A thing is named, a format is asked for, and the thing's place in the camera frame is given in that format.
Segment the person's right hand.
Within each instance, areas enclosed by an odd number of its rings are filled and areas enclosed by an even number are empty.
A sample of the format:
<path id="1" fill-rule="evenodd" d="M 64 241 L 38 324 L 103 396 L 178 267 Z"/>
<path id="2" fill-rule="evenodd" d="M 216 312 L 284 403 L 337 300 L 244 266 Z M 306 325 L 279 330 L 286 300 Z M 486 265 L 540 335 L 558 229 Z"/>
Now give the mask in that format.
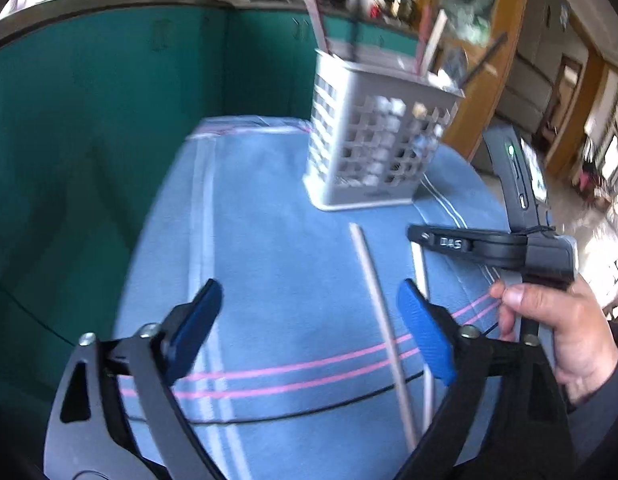
<path id="1" fill-rule="evenodd" d="M 567 290 L 497 281 L 490 288 L 490 296 L 501 302 L 503 340 L 514 339 L 516 318 L 527 318 L 553 330 L 556 382 L 565 388 L 571 404 L 588 400 L 612 377 L 618 364 L 618 346 L 583 278 L 577 278 Z"/>

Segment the person's right forearm dark sleeve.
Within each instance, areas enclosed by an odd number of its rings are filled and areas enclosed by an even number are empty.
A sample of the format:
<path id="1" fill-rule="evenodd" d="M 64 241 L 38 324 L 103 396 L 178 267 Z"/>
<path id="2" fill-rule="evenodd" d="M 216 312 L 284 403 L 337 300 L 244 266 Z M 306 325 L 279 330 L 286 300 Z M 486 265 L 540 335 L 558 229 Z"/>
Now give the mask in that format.
<path id="1" fill-rule="evenodd" d="M 618 323 L 610 323 L 618 348 Z M 586 402 L 568 415 L 576 470 L 573 479 L 618 479 L 618 364 Z"/>

